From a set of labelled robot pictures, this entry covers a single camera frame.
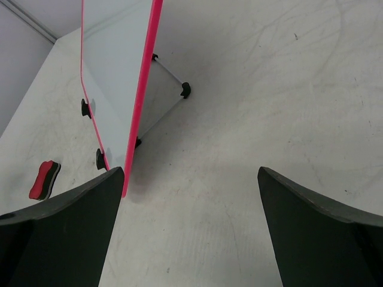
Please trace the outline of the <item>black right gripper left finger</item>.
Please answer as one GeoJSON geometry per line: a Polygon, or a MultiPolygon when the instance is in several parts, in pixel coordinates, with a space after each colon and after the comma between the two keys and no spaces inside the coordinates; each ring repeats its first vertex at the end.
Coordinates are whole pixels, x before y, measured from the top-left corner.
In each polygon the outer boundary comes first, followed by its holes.
{"type": "Polygon", "coordinates": [[[98,286],[123,185],[115,167],[1,215],[1,286],[98,286]]]}

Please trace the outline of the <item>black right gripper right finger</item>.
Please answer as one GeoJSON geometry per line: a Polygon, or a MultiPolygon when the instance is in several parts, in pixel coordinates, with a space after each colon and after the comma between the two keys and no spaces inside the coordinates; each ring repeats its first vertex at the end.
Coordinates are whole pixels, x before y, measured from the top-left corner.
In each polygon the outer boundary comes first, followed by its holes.
{"type": "Polygon", "coordinates": [[[283,286],[382,286],[382,216],[268,167],[257,179],[283,286]]]}

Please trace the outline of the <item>red whiteboard eraser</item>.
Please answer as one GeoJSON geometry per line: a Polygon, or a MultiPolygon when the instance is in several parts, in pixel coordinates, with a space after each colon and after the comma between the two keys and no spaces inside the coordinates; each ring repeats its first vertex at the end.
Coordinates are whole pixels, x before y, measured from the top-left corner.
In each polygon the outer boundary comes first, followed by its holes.
{"type": "Polygon", "coordinates": [[[60,169],[60,163],[53,160],[44,161],[39,167],[36,180],[29,192],[29,198],[39,201],[47,200],[51,196],[60,169]]]}

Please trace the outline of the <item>pink framed whiteboard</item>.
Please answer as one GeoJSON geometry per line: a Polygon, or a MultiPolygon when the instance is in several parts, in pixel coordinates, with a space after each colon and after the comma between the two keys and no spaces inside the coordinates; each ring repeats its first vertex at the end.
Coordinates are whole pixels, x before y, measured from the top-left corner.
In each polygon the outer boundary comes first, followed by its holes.
{"type": "Polygon", "coordinates": [[[124,170],[127,194],[162,1],[83,1],[80,78],[110,169],[124,170]]]}

